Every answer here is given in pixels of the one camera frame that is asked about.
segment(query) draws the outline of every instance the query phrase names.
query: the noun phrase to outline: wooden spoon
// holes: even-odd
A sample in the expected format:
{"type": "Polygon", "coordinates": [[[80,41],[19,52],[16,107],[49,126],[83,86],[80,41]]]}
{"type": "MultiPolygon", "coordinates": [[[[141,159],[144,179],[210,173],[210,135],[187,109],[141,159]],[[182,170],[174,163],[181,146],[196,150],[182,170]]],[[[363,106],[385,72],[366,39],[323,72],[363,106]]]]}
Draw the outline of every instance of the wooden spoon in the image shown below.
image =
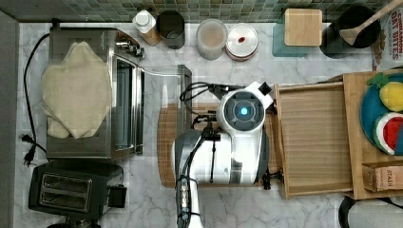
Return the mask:
{"type": "Polygon", "coordinates": [[[374,14],[372,17],[370,17],[368,20],[366,20],[364,23],[362,23],[360,26],[341,30],[340,36],[344,39],[344,41],[346,41],[349,45],[352,46],[359,32],[361,32],[367,26],[372,24],[374,21],[384,16],[386,13],[390,12],[391,10],[399,6],[401,3],[403,3],[403,0],[393,0],[384,8],[382,8],[380,11],[378,11],[376,14],[374,14]]]}

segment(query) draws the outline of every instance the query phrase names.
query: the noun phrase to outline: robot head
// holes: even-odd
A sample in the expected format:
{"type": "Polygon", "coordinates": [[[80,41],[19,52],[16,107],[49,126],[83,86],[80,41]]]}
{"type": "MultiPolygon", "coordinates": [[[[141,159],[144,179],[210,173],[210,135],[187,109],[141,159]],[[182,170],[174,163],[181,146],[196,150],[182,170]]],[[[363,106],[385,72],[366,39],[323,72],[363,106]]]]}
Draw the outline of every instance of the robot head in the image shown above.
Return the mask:
{"type": "Polygon", "coordinates": [[[226,100],[222,115],[234,129],[250,131],[263,122],[265,110],[263,103],[255,94],[249,91],[239,91],[226,100]]]}
{"type": "Polygon", "coordinates": [[[265,110],[273,99],[266,84],[252,83],[245,89],[229,92],[222,97],[217,119],[226,131],[253,131],[262,128],[265,110]]]}

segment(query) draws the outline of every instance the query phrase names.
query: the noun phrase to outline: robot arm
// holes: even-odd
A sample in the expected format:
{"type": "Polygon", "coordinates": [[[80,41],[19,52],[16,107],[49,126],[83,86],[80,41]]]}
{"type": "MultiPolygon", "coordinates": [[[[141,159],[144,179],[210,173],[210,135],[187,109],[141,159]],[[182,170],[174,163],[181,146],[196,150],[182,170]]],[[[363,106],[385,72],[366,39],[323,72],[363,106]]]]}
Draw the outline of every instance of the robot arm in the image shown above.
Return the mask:
{"type": "Polygon", "coordinates": [[[174,141],[172,167],[177,179],[178,227],[202,227],[198,184],[253,184],[265,172],[268,140],[265,109],[273,99],[266,84],[252,83],[222,96],[217,121],[203,130],[189,130],[174,141]]]}

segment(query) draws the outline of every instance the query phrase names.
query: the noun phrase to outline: tile backsplash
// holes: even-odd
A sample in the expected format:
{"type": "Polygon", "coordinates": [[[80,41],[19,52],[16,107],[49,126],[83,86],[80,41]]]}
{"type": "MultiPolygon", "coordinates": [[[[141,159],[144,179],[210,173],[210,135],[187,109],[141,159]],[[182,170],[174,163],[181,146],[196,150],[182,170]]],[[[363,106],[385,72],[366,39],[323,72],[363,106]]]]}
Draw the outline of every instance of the tile backsplash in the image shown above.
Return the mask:
{"type": "Polygon", "coordinates": [[[388,0],[63,0],[88,22],[130,22],[140,10],[158,15],[176,10],[184,20],[199,23],[216,18],[224,23],[276,22],[289,8],[321,9],[325,21],[333,21],[355,4],[377,10],[388,0]]]}

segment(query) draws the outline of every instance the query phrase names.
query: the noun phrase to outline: toy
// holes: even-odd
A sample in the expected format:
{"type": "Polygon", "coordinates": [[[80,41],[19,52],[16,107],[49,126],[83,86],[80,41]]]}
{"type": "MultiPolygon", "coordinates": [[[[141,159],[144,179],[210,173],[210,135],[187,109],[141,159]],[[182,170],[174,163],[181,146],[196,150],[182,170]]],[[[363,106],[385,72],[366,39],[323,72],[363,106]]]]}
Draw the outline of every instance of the toy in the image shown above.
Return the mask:
{"type": "Polygon", "coordinates": [[[374,124],[374,141],[378,148],[389,155],[403,155],[403,114],[387,113],[374,124]]]}
{"type": "Polygon", "coordinates": [[[403,84],[389,82],[389,77],[378,73],[369,82],[369,85],[376,85],[379,90],[379,98],[382,103],[391,111],[403,111],[403,84]]]}

